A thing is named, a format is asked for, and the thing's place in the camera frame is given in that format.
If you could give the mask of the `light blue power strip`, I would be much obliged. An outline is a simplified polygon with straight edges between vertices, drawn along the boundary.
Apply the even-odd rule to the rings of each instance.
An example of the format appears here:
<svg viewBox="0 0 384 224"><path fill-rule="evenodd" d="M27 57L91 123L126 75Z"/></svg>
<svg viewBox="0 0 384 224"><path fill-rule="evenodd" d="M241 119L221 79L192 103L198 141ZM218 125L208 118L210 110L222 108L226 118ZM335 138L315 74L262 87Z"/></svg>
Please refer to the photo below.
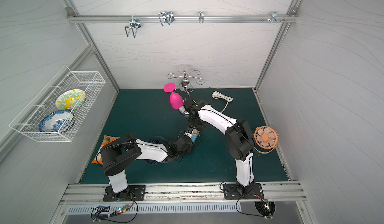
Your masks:
<svg viewBox="0 0 384 224"><path fill-rule="evenodd" d="M197 138L198 138L198 136L199 136L199 133L192 133L191 134L191 140L195 143Z"/></svg>

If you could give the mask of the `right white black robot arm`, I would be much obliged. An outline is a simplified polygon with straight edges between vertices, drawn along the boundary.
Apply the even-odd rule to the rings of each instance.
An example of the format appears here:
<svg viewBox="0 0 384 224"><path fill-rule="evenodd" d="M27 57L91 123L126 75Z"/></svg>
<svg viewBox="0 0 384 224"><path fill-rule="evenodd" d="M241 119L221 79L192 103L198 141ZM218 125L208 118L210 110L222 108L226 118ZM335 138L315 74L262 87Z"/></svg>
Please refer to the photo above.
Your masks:
<svg viewBox="0 0 384 224"><path fill-rule="evenodd" d="M214 109L205 101L196 103L193 99L184 101L183 107L189 114L188 126L203 131L210 124L226 136L229 153L236 162L236 181L239 186L253 185L254 174L252 158L256 140L245 119L235 119Z"/></svg>

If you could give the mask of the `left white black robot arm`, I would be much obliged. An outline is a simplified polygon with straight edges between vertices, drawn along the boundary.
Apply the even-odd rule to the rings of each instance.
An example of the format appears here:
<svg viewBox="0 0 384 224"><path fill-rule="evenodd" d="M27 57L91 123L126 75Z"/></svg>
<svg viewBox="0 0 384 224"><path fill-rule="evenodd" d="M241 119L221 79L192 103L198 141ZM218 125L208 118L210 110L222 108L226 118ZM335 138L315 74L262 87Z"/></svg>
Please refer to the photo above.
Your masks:
<svg viewBox="0 0 384 224"><path fill-rule="evenodd" d="M168 142L161 136L155 136L149 142L142 141L132 133L108 143L99 151L104 174L109 178L112 191L119 194L128 189L126 168L135 160L147 163L169 163L189 155L195 142L188 135L175 142Z"/></svg>

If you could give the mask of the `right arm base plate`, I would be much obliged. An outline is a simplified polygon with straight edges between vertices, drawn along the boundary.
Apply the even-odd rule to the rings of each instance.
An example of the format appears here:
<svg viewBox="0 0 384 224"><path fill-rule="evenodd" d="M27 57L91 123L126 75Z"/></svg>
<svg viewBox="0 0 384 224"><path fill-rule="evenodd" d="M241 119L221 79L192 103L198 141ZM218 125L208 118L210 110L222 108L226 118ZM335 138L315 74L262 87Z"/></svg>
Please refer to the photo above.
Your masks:
<svg viewBox="0 0 384 224"><path fill-rule="evenodd" d="M264 199L264 191L260 183L251 183L247 187L240 184L223 184L222 191L226 200L255 200Z"/></svg>

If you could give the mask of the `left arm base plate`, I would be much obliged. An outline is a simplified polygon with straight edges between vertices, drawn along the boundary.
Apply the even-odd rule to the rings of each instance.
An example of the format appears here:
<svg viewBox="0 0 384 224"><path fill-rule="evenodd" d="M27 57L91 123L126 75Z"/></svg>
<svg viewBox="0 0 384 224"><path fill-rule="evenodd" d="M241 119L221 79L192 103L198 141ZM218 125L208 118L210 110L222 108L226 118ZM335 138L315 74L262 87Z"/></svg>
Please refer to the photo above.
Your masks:
<svg viewBox="0 0 384 224"><path fill-rule="evenodd" d="M113 191L112 186L105 188L103 197L104 202L128 202L128 201L143 201L146 192L145 185L128 186L119 193Z"/></svg>

